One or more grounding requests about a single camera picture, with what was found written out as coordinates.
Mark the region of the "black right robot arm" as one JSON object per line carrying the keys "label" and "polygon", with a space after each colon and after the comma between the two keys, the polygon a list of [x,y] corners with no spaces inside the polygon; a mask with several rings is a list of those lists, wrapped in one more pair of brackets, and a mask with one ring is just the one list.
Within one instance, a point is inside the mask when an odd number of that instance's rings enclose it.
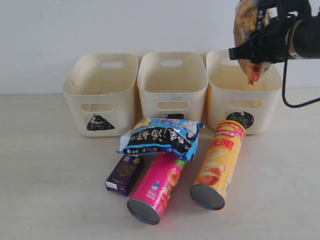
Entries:
{"label": "black right robot arm", "polygon": [[276,8],[277,16],[252,34],[253,63],[320,58],[320,16],[312,15],[308,0],[259,0],[257,6]]}

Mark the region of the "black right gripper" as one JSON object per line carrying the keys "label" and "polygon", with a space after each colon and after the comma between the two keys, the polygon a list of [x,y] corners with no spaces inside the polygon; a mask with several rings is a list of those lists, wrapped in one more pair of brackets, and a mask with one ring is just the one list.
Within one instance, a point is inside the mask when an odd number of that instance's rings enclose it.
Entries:
{"label": "black right gripper", "polygon": [[285,59],[292,60],[288,49],[291,42],[289,32],[293,32],[296,20],[293,14],[271,18],[268,25],[253,37],[251,62],[282,63]]}

